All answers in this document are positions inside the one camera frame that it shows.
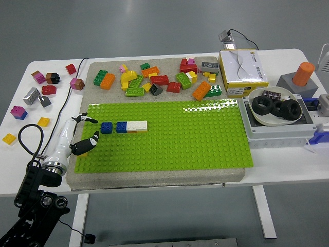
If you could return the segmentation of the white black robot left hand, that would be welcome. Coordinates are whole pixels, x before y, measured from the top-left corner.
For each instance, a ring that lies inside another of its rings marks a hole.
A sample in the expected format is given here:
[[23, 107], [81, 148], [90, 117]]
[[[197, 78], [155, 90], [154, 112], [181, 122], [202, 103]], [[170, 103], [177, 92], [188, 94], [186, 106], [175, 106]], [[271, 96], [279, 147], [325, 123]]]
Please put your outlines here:
[[97, 124], [98, 121], [87, 116], [87, 113], [82, 113], [78, 116], [71, 117], [65, 122], [64, 127], [59, 136], [58, 144], [54, 152], [49, 155], [43, 162], [42, 167], [67, 167], [67, 158], [71, 155], [81, 155], [91, 151], [99, 140], [99, 131], [96, 131], [92, 137], [81, 140], [75, 144], [72, 144], [76, 126], [81, 121], [89, 121], [93, 124]]

